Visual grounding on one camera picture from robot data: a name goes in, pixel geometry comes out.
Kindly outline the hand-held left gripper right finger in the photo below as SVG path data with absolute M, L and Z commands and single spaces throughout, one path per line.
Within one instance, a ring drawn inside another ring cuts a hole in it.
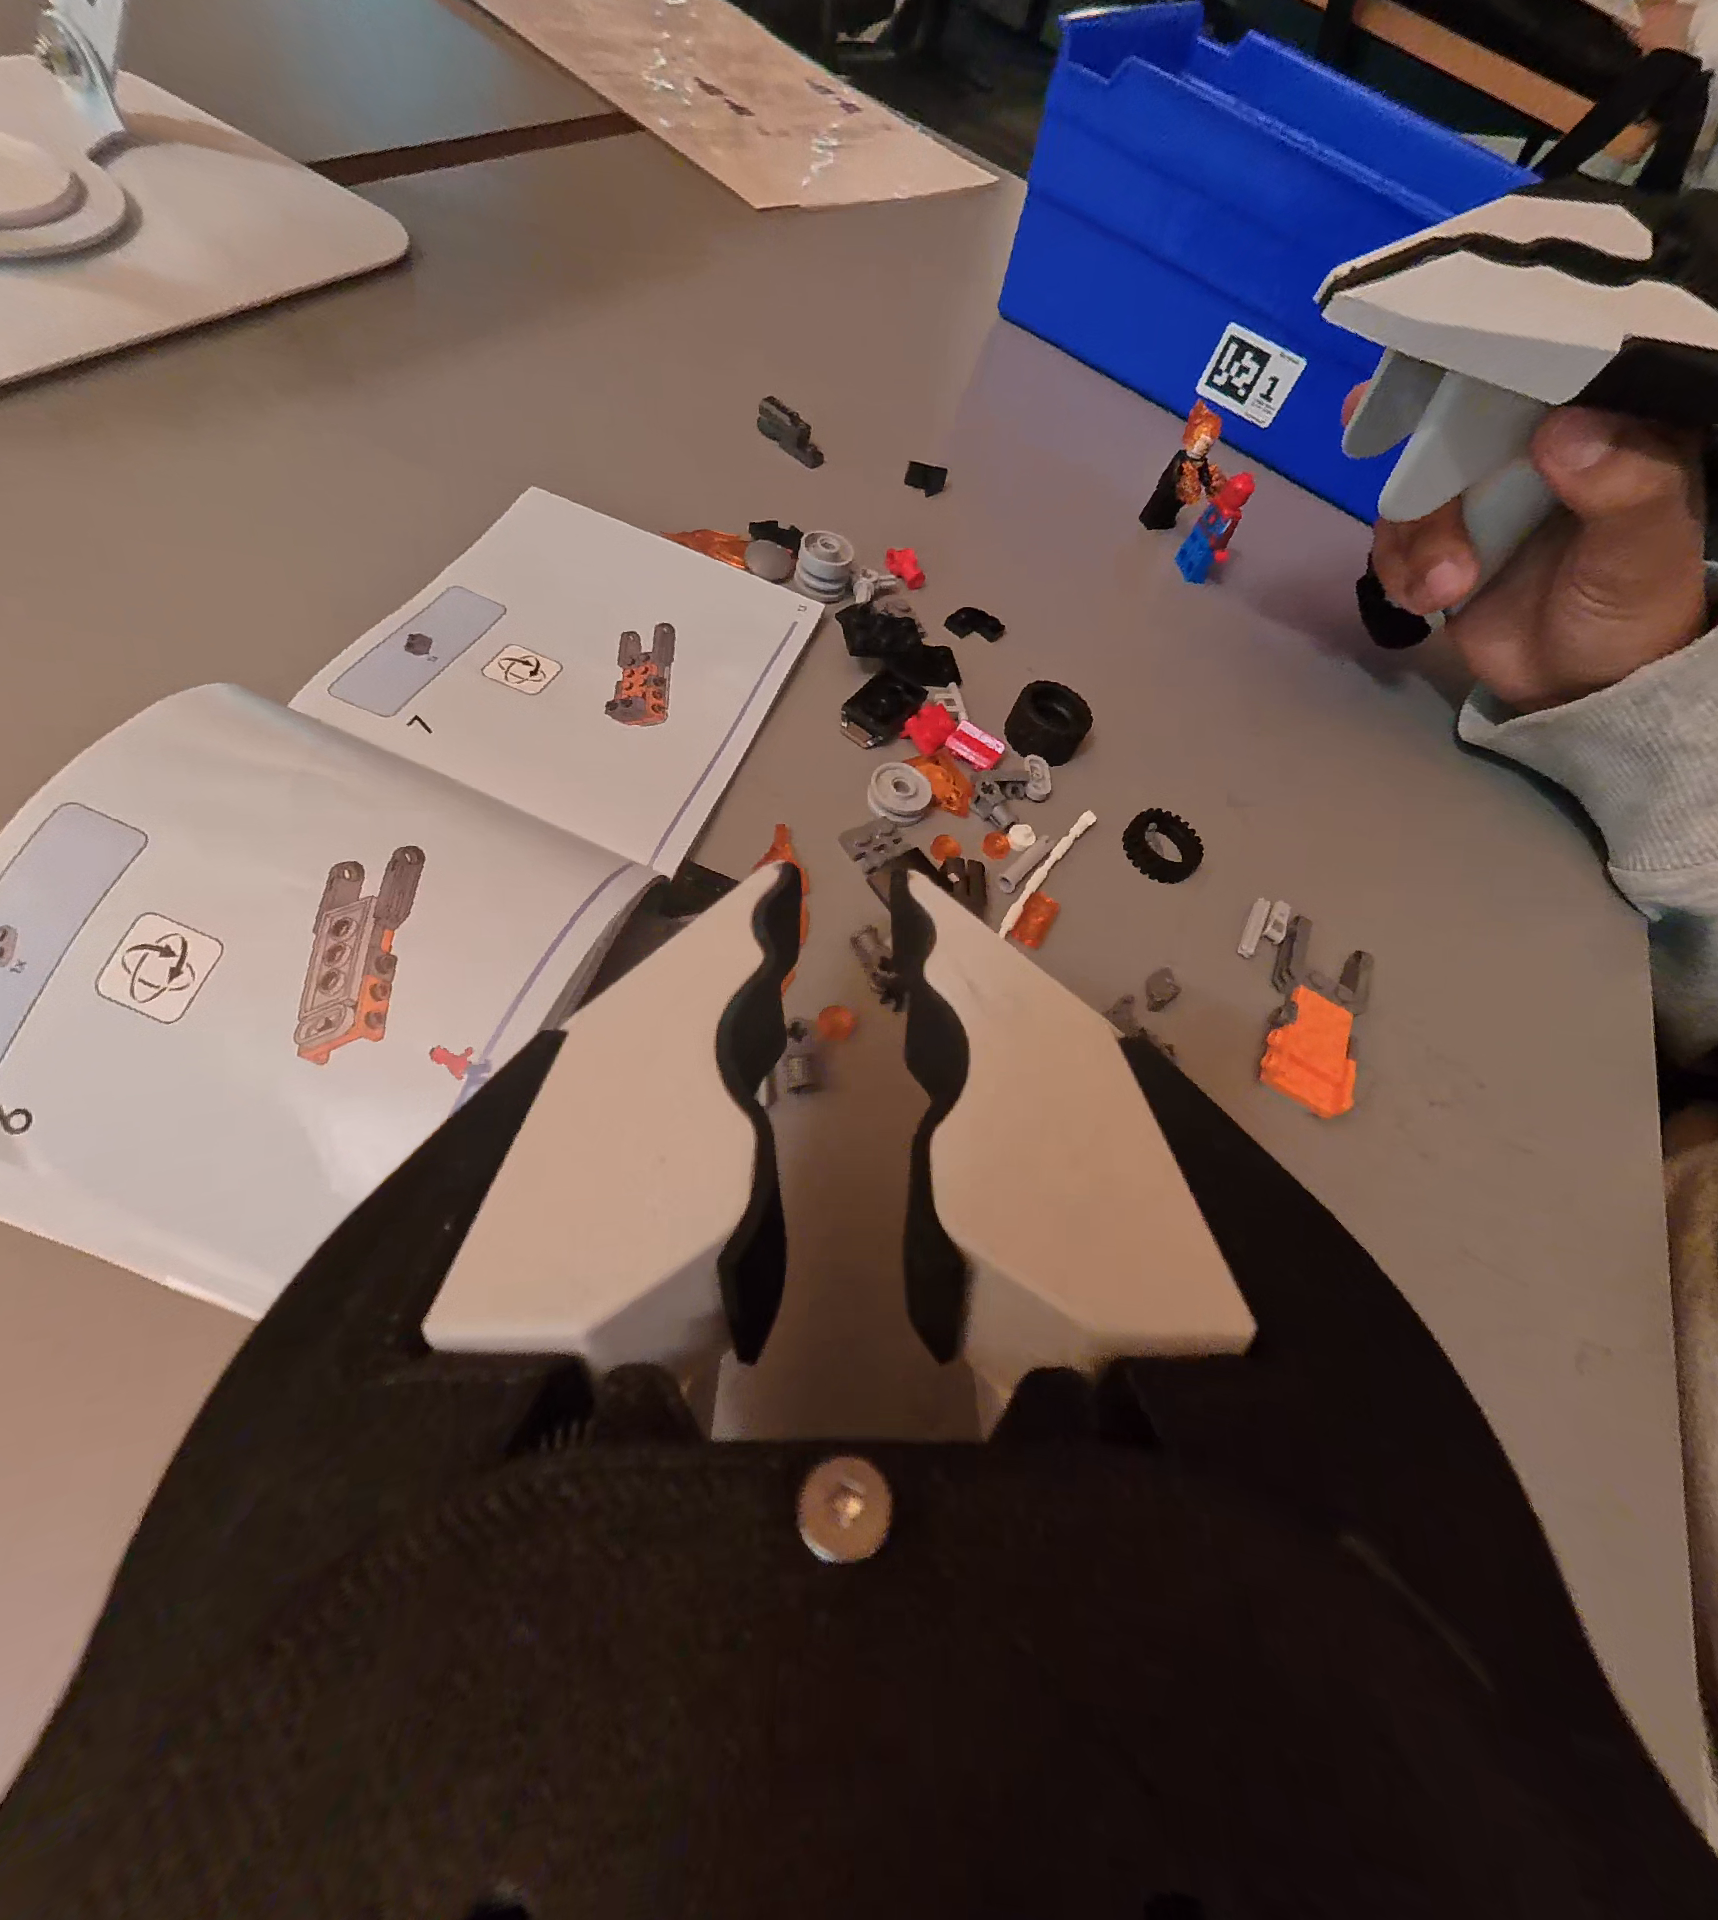
M 1124 1037 L 935 881 L 890 889 L 908 1156 L 903 1307 L 980 1432 L 1036 1374 L 1236 1358 L 1256 1316 Z

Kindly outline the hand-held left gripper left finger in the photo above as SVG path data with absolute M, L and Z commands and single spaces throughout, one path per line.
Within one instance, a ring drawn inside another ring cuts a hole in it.
M 786 1226 L 765 1092 L 801 881 L 758 869 L 583 1003 L 419 1326 L 438 1355 L 649 1364 L 709 1415 L 765 1351 Z

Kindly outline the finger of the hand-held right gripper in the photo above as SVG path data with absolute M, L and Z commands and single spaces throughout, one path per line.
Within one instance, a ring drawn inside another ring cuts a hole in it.
M 1682 286 L 1606 286 L 1535 265 L 1422 260 L 1320 295 L 1379 348 L 1540 403 L 1582 394 L 1630 343 L 1718 355 L 1718 310 Z
M 1359 252 L 1337 267 L 1341 277 L 1385 269 L 1397 255 L 1422 244 L 1464 244 L 1473 239 L 1508 247 L 1571 244 L 1622 263 L 1652 259 L 1652 230 L 1630 199 L 1618 190 L 1602 195 L 1546 195 L 1517 190 L 1494 202 L 1447 217 L 1406 239 L 1371 252 Z

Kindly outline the orange and grey lego assembly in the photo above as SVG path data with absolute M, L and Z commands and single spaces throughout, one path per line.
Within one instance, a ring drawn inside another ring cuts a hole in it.
M 1352 1112 L 1358 1063 L 1354 1030 L 1371 996 L 1375 957 L 1350 953 L 1335 981 L 1305 972 L 1288 950 L 1278 953 L 1278 1010 L 1257 1064 L 1257 1085 L 1320 1121 Z

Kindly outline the pile of lego pieces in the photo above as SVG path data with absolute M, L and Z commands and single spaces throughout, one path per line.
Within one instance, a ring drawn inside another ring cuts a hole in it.
M 868 753 L 899 743 L 913 751 L 913 797 L 890 803 L 887 812 L 919 815 L 940 807 L 957 817 L 978 810 L 990 819 L 1007 789 L 1034 803 L 1050 794 L 1053 768 L 1010 751 L 1007 720 L 990 730 L 968 717 L 952 648 L 930 641 L 919 614 L 903 605 L 905 595 L 926 584 L 912 546 L 887 546 L 881 567 L 874 569 L 844 536 L 806 532 L 773 518 L 749 521 L 744 536 L 695 530 L 677 532 L 673 541 L 740 565 L 755 579 L 839 605 L 835 623 L 845 652 L 874 669 L 842 706 L 844 736 Z

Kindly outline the lego instruction booklet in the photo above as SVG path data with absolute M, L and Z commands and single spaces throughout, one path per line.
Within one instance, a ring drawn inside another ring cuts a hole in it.
M 824 611 L 527 490 L 287 705 L 0 833 L 0 1222 L 260 1319 L 673 876 Z

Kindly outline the flame-headed lego minifigure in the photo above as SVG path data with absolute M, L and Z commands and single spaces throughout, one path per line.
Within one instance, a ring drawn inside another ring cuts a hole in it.
M 1137 512 L 1140 528 L 1167 532 L 1178 526 L 1183 512 L 1212 502 L 1224 478 L 1214 462 L 1221 426 L 1220 413 L 1204 396 L 1198 396 L 1182 423 L 1182 445 L 1159 470 Z

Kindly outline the red and blue lego minifigure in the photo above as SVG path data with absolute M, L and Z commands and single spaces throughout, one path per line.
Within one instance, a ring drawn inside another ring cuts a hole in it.
M 1175 569 L 1185 584 L 1204 587 L 1220 576 L 1253 492 L 1251 473 L 1230 475 L 1210 492 L 1175 551 Z

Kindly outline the thin black lego tyre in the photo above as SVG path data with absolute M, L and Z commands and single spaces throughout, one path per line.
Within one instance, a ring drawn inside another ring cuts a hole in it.
M 1134 873 L 1159 887 L 1180 887 L 1205 863 L 1205 845 L 1180 815 L 1147 807 L 1136 812 L 1119 835 L 1119 847 Z

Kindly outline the wide black lego tyre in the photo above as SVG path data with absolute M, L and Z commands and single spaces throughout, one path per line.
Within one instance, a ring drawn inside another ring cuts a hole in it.
M 1037 758 L 1050 768 L 1068 764 L 1094 729 L 1094 710 L 1070 685 L 1036 681 L 1021 685 L 1004 722 L 1004 741 L 1020 758 Z

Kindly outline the person's right hand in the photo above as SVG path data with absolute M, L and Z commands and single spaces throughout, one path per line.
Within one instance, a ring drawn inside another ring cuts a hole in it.
M 1387 598 L 1443 614 L 1470 681 L 1511 712 L 1603 692 L 1710 626 L 1697 436 L 1562 407 L 1538 423 L 1528 458 L 1553 508 L 1492 584 L 1459 500 L 1377 522 L 1371 543 Z

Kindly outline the wooden background desk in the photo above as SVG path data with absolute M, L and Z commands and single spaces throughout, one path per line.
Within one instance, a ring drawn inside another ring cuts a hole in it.
M 1544 156 L 1637 65 L 1640 5 L 1328 2 L 1313 54 L 1455 133 Z

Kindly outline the blue plastic bin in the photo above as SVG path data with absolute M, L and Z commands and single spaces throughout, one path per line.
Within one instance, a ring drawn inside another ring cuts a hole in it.
M 1328 275 L 1532 182 L 1515 163 L 1201 5 L 1059 30 L 997 310 L 1371 521 L 1391 453 L 1350 458 L 1341 407 L 1379 348 L 1325 324 Z

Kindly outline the white monitor stand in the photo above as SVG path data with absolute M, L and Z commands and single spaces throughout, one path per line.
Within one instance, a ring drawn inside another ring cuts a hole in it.
M 398 267 L 401 222 L 126 75 L 128 5 L 0 56 L 0 390 Z

